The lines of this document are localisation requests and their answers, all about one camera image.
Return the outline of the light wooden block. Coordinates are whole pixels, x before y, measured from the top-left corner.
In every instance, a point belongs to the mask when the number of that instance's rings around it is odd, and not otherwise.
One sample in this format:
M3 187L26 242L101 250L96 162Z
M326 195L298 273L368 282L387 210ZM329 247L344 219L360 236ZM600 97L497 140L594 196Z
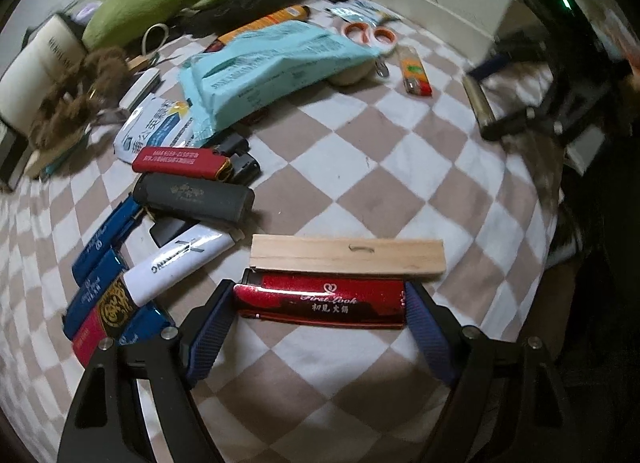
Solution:
M440 275L440 240L305 238L254 235L250 268L330 275Z

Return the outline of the light blue wipes packet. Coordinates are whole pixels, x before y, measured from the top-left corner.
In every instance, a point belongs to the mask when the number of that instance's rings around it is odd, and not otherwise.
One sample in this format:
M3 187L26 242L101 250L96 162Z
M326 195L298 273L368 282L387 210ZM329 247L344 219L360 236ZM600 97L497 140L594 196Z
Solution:
M219 52L196 54L179 73L193 143L204 145L271 102L379 56L374 47L301 21L245 32Z

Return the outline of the orange transparent lighter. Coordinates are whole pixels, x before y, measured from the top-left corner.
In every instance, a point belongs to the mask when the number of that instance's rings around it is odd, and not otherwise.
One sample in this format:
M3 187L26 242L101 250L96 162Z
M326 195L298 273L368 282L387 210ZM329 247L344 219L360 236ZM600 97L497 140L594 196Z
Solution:
M416 50L410 46L398 46L396 52L406 92L414 96L431 97L432 85Z

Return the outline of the blue lighter lower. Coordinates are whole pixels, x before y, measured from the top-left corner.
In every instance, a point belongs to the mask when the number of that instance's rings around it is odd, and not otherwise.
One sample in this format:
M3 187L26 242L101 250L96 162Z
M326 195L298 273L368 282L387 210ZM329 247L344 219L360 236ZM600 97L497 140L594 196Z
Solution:
M70 341L89 316L96 302L115 279L127 269L120 254L109 249L81 283L63 317L63 333Z

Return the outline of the beige round stone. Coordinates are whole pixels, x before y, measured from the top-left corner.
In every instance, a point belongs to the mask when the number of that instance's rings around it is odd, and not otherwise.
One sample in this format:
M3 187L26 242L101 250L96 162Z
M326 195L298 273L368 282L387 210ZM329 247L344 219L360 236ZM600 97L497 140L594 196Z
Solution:
M365 79L374 69L375 61L369 60L335 73L326 80L333 86L348 87Z

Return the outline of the small blue white sachet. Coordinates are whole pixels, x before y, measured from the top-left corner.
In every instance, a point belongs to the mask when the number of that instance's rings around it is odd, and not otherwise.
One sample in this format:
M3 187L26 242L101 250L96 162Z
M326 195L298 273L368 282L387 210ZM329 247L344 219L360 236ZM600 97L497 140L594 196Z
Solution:
M401 20L401 15L370 0L349 0L332 4L326 10L346 22L363 22L371 27Z

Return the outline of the matte red lighter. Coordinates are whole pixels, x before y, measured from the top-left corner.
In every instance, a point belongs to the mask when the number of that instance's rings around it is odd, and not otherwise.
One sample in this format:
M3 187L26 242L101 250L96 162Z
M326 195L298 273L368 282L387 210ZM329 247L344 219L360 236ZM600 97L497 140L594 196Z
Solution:
M163 173L191 178L226 180L231 161L207 148L143 147L131 164L136 173Z

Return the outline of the orange tube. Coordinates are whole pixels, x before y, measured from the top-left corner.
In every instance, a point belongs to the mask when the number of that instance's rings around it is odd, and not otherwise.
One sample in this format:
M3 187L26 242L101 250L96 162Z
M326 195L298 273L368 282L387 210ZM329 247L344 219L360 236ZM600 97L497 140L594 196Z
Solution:
M307 21L310 17L310 8L306 5L293 5L287 8L283 8L278 10L277 12L273 12L270 15L263 16L260 19L257 19L251 23L244 24L244 26L239 27L235 30L227 32L224 35L221 35L219 38L216 38L212 44L206 47L206 53L216 53L224 48L229 42L234 40L238 35L252 32L257 30L262 30L271 26L275 26L276 24L280 24L282 22L288 21Z

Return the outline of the black knit glove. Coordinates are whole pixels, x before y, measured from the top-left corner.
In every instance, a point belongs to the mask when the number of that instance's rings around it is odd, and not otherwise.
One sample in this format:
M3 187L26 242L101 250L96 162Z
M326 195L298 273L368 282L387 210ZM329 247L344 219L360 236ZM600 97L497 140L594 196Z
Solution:
M212 8L183 15L179 27L194 38L222 35L303 0L224 0Z

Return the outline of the white blue medicine sachet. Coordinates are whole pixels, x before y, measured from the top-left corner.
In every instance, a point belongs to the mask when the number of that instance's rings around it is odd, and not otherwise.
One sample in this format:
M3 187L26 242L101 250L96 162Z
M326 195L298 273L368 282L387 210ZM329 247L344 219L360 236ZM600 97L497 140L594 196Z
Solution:
M186 101L149 95L134 109L117 133L113 146L117 159L131 164L144 147L193 146L193 118Z

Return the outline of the white power bank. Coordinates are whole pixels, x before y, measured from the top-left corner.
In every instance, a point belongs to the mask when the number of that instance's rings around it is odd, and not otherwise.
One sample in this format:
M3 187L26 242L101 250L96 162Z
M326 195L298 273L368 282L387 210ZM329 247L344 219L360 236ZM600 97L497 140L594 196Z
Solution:
M160 85L160 70L149 68L141 73L119 101L119 108L134 111L140 102Z

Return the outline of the brown furry scrunchie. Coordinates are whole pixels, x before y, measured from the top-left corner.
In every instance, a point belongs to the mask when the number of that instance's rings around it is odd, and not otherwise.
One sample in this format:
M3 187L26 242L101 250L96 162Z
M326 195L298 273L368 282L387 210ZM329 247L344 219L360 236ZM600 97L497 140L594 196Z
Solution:
M113 109L132 80L124 50L101 48L65 71L41 101L28 139L32 149L50 150Z

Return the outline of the white cylindrical bottle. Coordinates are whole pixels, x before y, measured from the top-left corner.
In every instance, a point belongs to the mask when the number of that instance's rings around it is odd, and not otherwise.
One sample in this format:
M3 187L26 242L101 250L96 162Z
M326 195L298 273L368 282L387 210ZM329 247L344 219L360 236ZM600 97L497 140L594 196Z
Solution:
M1 119L27 137L48 90L87 55L84 28L54 14L11 62L0 85Z

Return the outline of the orange handled scissors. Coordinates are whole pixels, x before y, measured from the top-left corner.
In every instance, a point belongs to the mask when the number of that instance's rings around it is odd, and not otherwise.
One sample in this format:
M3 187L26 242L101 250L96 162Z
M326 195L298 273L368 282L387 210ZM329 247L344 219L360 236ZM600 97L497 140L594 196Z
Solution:
M341 34L356 44L376 48L388 56L395 50L398 37L386 27L373 27L365 22L349 22L341 27Z

